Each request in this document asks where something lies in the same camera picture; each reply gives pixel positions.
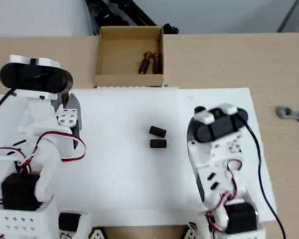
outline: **wooden tabletop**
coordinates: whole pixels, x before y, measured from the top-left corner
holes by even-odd
[[[47,57],[71,72],[75,88],[95,84],[98,37],[0,39],[0,68],[9,54]],[[299,33],[164,36],[165,84],[251,90],[278,214],[288,238],[299,238],[299,122],[276,106],[299,110]],[[6,89],[0,83],[0,93]],[[276,223],[267,238],[282,238]],[[184,227],[107,228],[109,239],[181,238]]]

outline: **white foam board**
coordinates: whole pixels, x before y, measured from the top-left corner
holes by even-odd
[[[202,203],[187,155],[186,131],[196,106],[231,103],[246,109],[249,124],[260,140],[247,88],[102,88],[73,92],[81,104],[81,138],[88,151],[82,161],[63,163],[58,168],[55,192],[60,209],[90,212],[95,226],[181,225],[195,219]],[[20,104],[15,100],[4,104],[0,130],[5,131],[10,120],[2,113],[22,108],[24,99]],[[166,149],[150,149],[150,139],[155,138],[148,134],[151,125],[167,130]],[[253,194],[264,212],[260,220],[272,220],[258,187],[256,148],[247,134],[241,147],[250,159],[246,168],[254,182]],[[265,163],[262,174],[269,200],[275,206]]]

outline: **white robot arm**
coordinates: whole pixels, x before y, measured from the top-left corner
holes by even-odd
[[[61,162],[80,160],[86,150],[79,138],[80,106],[69,93],[73,79],[55,61],[21,56],[11,56],[0,79],[13,89],[4,98],[27,98],[22,118],[13,119],[19,122],[16,135],[0,146],[0,233],[6,239],[58,239],[53,175]],[[91,216],[76,215],[73,238],[85,239]]]
[[[244,125],[237,117],[248,114],[230,104],[207,111],[195,108],[189,123],[187,146],[199,194],[207,211],[199,215],[197,230],[204,239],[264,239],[258,211],[243,174],[240,149]]]

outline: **open cardboard box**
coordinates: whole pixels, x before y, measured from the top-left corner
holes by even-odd
[[[164,73],[161,27],[102,27],[96,66],[97,86],[162,86],[163,74],[152,73],[152,59],[147,74],[138,74],[146,51],[160,54],[161,69]]]

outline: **metal tool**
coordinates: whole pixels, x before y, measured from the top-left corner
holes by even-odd
[[[299,111],[293,111],[291,108],[286,106],[276,107],[276,114],[282,120],[294,119],[299,121]]]

